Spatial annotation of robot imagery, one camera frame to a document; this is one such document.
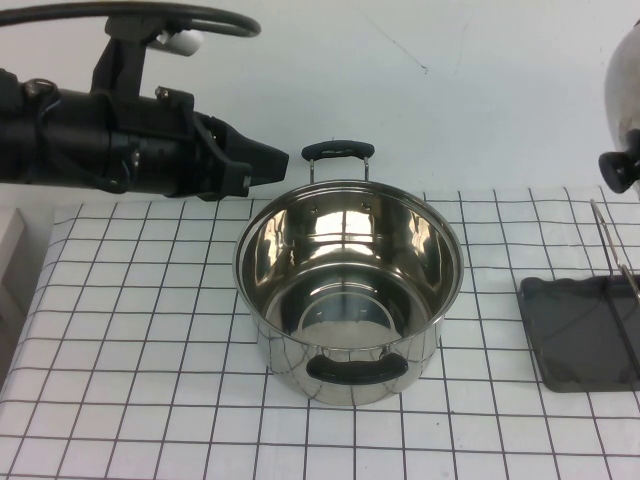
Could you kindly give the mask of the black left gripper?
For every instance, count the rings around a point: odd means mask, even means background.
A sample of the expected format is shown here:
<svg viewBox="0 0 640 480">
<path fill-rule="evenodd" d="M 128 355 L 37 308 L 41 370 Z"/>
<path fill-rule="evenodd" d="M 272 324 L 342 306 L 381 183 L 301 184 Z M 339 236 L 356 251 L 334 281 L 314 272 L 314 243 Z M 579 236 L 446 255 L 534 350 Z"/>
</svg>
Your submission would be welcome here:
<svg viewBox="0 0 640 480">
<path fill-rule="evenodd" d="M 154 98 L 106 93 L 110 107 L 106 191 L 169 198 L 247 197 L 251 187 L 284 180 L 289 155 L 208 117 L 206 126 L 233 161 L 225 166 L 194 110 L 194 96 L 164 87 Z"/>
</svg>

